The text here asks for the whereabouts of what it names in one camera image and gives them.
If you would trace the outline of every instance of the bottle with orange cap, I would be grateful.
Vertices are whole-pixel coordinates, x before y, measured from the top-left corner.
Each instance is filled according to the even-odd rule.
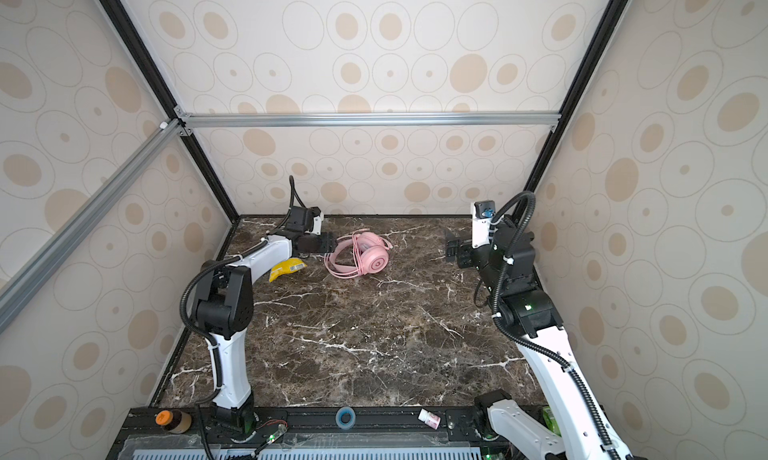
[[[166,432],[184,433],[192,425],[192,416],[181,410],[163,410],[154,421]]]

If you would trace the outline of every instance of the marble tabletop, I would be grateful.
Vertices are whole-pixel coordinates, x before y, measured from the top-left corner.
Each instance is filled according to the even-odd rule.
[[[243,218],[228,249],[244,251],[278,219]],[[246,368],[257,406],[465,406],[504,388],[522,405],[546,400],[520,351],[477,308],[472,269],[445,262],[445,229],[467,218],[326,218],[336,235],[359,228],[394,247],[380,273],[340,280],[321,256],[254,283]],[[187,406],[211,388],[204,341],[192,335],[160,401]]]

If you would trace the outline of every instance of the wall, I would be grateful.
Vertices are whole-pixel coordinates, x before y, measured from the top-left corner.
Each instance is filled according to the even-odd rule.
[[[197,137],[241,214],[283,214],[288,175],[332,214],[467,214],[505,202],[531,173],[549,127],[219,128]]]
[[[2,460],[101,460],[147,404],[181,292],[229,228],[183,152],[172,140],[0,335]]]
[[[0,0],[0,287],[164,115],[93,0]]]
[[[537,192],[544,284],[653,460],[768,452],[766,26],[766,0],[634,0]]]
[[[558,110],[608,0],[125,0],[197,113]]]

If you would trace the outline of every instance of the yellow snack bag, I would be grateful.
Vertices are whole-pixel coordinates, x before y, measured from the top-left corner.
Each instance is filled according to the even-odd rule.
[[[298,258],[289,258],[284,262],[280,262],[277,265],[274,265],[272,267],[272,271],[270,272],[270,282],[272,282],[275,278],[277,278],[280,275],[285,275],[286,273],[298,272],[305,266],[306,266],[306,263],[302,262]]]

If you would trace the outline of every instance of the blue tape roll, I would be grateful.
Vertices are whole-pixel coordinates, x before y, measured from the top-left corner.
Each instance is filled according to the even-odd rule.
[[[350,415],[350,420],[347,423],[344,423],[341,420],[341,417],[343,417],[345,414]],[[355,411],[352,410],[351,407],[339,408],[339,411],[336,412],[336,424],[339,426],[341,430],[349,430],[351,427],[355,425]]]

